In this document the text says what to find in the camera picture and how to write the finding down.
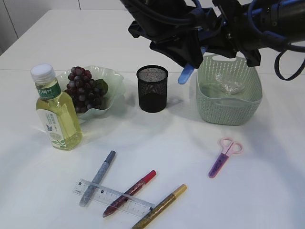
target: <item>white wall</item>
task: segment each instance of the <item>white wall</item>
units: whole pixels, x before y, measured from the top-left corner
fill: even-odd
[[[193,5],[191,0],[185,0],[188,5]],[[251,0],[239,0],[241,4],[250,3]],[[214,6],[212,0],[200,0],[202,7]],[[80,0],[82,10],[124,10],[120,0]]]
[[[6,11],[3,0],[0,0],[0,52],[7,50],[15,41],[17,35]]]
[[[4,0],[4,2],[19,37],[48,10],[79,10],[78,0]]]

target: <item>green plastic basket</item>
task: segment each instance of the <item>green plastic basket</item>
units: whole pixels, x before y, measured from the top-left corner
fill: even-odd
[[[197,72],[197,108],[203,120],[223,125],[242,125],[257,110],[262,97],[262,86],[256,69],[249,68],[244,58],[236,61],[214,60],[217,55],[205,56]],[[241,83],[241,93],[229,95],[219,89],[216,75],[230,75]]]

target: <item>gold pen cap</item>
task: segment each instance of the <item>gold pen cap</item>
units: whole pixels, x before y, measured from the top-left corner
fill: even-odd
[[[181,185],[179,188],[177,188],[174,192],[173,195],[177,198],[180,196],[185,190],[187,189],[187,186],[185,184]]]

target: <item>red pen cap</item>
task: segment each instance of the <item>red pen cap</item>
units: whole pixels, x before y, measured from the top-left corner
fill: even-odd
[[[147,182],[150,181],[156,174],[156,171],[152,170],[149,174],[143,177],[142,180],[145,182],[145,184],[147,184]]]

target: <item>plastic bag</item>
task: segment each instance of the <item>plastic bag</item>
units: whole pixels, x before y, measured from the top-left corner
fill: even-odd
[[[244,84],[234,80],[229,74],[217,73],[216,81],[220,84],[221,91],[228,95],[234,95],[244,90]]]

